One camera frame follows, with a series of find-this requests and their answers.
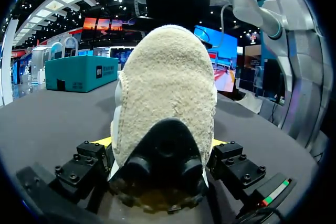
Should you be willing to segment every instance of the terry cloth fabric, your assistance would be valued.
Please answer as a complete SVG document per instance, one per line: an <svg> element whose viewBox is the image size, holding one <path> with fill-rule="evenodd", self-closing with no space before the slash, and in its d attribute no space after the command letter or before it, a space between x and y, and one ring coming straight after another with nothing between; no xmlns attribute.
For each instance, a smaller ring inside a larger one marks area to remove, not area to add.
<svg viewBox="0 0 336 224"><path fill-rule="evenodd" d="M119 80L111 123L117 164L125 163L155 123L177 118L192 133L204 167L212 149L217 90L200 40L183 27L157 28L132 51Z"/></svg>

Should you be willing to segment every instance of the gray table surface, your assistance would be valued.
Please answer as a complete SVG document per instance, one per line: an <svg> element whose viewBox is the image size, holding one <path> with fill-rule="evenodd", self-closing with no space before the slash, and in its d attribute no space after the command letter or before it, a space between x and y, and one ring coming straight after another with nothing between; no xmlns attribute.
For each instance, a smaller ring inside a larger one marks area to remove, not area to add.
<svg viewBox="0 0 336 224"><path fill-rule="evenodd" d="M83 141L108 137L116 85L113 82L89 93L40 90L0 109L0 154L8 172L14 174L34 162L53 172L56 165L72 157ZM214 135L216 139L241 144L249 159L267 167L268 176L281 172L297 180L278 208L285 215L302 199L318 168L310 154L291 137L222 95L218 95ZM237 212L242 204L223 189ZM174 217L127 208L109 194L102 206L99 211L102 218L118 216L117 219L128 223L170 223L171 218L176 223L209 223L210 218L206 201Z"/></svg>

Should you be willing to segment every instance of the teal box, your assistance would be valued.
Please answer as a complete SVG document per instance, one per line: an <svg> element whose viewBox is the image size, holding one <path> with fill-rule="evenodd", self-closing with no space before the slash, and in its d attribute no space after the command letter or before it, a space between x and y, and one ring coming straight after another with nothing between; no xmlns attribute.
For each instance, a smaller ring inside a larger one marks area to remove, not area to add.
<svg viewBox="0 0 336 224"><path fill-rule="evenodd" d="M46 88L89 92L115 81L118 59L102 56L74 56L46 61Z"/></svg>

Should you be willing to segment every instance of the display screen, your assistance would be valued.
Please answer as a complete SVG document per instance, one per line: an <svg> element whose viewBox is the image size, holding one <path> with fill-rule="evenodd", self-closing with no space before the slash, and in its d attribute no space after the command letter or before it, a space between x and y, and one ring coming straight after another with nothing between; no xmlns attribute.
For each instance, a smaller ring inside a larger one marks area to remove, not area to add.
<svg viewBox="0 0 336 224"><path fill-rule="evenodd" d="M208 50L215 74L215 85L218 91L232 92L237 65L237 39L203 26L196 26L195 35L213 45Z"/></svg>
<svg viewBox="0 0 336 224"><path fill-rule="evenodd" d="M138 40L142 39L140 32L124 30L122 28L123 24L133 25L135 20L86 18L83 25L82 39L119 39L127 41L129 39L134 40L134 33L139 34Z"/></svg>
<svg viewBox="0 0 336 224"><path fill-rule="evenodd" d="M110 55L112 58L117 58L118 63L121 64L121 69L125 65L126 61L128 60L131 52L133 49L126 49L126 48L111 48Z"/></svg>

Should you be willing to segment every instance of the large video wall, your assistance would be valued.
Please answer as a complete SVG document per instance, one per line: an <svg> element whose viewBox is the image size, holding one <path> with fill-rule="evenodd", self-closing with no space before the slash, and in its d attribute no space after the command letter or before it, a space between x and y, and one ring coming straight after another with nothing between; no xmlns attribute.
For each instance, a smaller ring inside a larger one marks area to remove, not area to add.
<svg viewBox="0 0 336 224"><path fill-rule="evenodd" d="M83 24L83 40L99 40L124 38L133 35L136 31L123 30L122 25L133 25L134 20L105 19L105 18L85 18Z"/></svg>
<svg viewBox="0 0 336 224"><path fill-rule="evenodd" d="M208 50L211 59L215 84L218 91L232 92L237 66L238 40L228 34L203 26L196 26L195 35L203 41L213 45Z"/></svg>

